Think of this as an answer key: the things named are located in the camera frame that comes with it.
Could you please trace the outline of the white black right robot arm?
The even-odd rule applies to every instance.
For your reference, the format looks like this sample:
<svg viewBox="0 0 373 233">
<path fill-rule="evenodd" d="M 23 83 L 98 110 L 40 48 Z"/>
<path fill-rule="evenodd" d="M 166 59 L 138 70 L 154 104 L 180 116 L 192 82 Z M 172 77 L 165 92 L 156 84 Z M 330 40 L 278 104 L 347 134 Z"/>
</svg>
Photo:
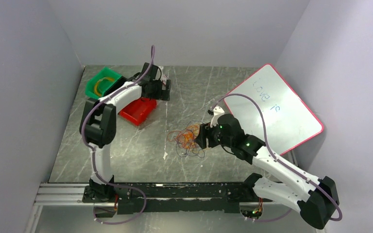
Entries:
<svg viewBox="0 0 373 233">
<path fill-rule="evenodd" d="M 324 229 L 339 208 L 336 183 L 328 176 L 319 178 L 290 163 L 267 147 L 254 135 L 244 132 L 232 114 L 199 126 L 195 143 L 201 149 L 227 147 L 240 160 L 259 167 L 279 180 L 254 174 L 244 181 L 243 196 L 254 201 L 258 197 L 278 202 L 298 212 L 301 218 L 316 229 Z"/>
</svg>

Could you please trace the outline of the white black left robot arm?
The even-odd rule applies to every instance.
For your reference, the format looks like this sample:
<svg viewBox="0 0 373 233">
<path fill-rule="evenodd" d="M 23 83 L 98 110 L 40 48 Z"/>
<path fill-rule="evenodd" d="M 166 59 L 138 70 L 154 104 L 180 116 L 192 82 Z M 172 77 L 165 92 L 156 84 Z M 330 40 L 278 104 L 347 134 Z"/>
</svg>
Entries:
<svg viewBox="0 0 373 233">
<path fill-rule="evenodd" d="M 170 100 L 171 81 L 162 68 L 145 63 L 142 71 L 126 78 L 104 68 L 86 86 L 79 132 L 89 148 L 92 174 L 85 197 L 108 202 L 117 199 L 110 163 L 110 144 L 116 136 L 117 116 L 141 125 L 159 100 Z"/>
</svg>

